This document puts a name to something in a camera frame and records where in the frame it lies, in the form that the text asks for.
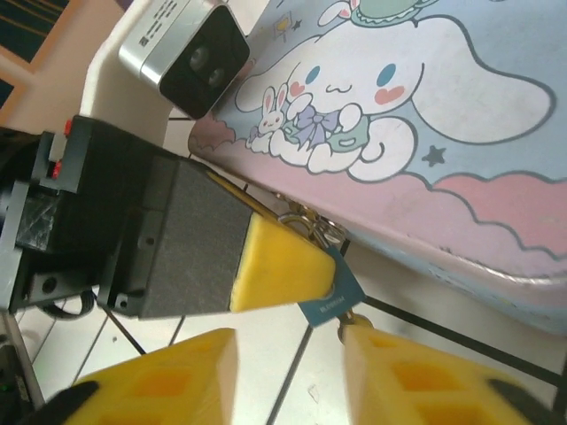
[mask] green hat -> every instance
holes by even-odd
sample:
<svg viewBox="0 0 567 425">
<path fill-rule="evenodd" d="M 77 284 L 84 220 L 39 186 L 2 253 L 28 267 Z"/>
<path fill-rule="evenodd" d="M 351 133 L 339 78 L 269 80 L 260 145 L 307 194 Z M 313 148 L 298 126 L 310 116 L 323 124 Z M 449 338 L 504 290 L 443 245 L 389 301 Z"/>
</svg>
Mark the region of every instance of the green hat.
<svg viewBox="0 0 567 425">
<path fill-rule="evenodd" d="M 351 21 L 360 27 L 390 27 L 406 22 L 437 0 L 361 0 Z"/>
</svg>

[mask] blue tag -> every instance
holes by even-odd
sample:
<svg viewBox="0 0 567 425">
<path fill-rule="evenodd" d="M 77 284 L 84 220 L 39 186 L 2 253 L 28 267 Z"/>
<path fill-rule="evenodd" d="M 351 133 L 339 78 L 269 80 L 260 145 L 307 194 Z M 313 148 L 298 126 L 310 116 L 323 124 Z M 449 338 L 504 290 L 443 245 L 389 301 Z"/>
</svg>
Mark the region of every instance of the blue tag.
<svg viewBox="0 0 567 425">
<path fill-rule="evenodd" d="M 313 327 L 322 325 L 340 314 L 346 313 L 366 297 L 361 285 L 338 249 L 330 247 L 326 251 L 336 264 L 332 294 L 324 299 L 299 303 L 301 311 Z"/>
</svg>

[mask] yellow foam pad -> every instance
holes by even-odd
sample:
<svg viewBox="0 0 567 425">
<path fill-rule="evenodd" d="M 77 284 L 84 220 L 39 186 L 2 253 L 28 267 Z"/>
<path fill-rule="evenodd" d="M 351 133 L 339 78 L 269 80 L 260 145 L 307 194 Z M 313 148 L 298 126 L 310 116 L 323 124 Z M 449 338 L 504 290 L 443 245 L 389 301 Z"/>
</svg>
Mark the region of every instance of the yellow foam pad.
<svg viewBox="0 0 567 425">
<path fill-rule="evenodd" d="M 66 425 L 230 424 L 237 378 L 234 329 L 217 329 L 81 379 L 95 395 Z"/>
<path fill-rule="evenodd" d="M 230 310 L 324 298 L 332 289 L 335 262 L 323 250 L 277 221 L 253 214 Z"/>
<path fill-rule="evenodd" d="M 486 382 L 500 371 L 378 330 L 346 327 L 346 387 L 356 425 L 530 425 Z"/>
</svg>

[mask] silver camera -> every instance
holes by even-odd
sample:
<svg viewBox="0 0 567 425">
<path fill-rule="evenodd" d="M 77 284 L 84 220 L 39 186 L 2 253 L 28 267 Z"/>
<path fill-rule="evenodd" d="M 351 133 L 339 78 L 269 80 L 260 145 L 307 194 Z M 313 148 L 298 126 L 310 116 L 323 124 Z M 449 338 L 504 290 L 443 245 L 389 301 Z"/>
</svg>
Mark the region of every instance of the silver camera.
<svg viewBox="0 0 567 425">
<path fill-rule="evenodd" d="M 211 110 L 249 56 L 220 0 L 155 0 L 119 50 L 126 68 L 194 120 Z"/>
</svg>

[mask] red screw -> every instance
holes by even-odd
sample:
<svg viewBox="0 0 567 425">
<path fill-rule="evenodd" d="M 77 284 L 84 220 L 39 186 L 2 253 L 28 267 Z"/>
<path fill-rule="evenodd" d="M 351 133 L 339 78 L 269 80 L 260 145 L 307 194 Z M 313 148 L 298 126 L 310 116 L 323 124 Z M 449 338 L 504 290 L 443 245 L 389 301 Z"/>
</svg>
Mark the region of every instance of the red screw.
<svg viewBox="0 0 567 425">
<path fill-rule="evenodd" d="M 53 173 L 51 173 L 51 178 L 53 180 L 59 177 L 59 173 L 61 173 L 61 161 L 58 161 L 57 164 L 53 167 Z"/>
<path fill-rule="evenodd" d="M 72 126 L 73 126 L 73 120 L 67 120 L 67 122 L 65 123 L 65 129 L 63 130 L 63 134 L 65 135 L 65 137 L 68 137 L 69 134 L 71 133 Z"/>
</svg>

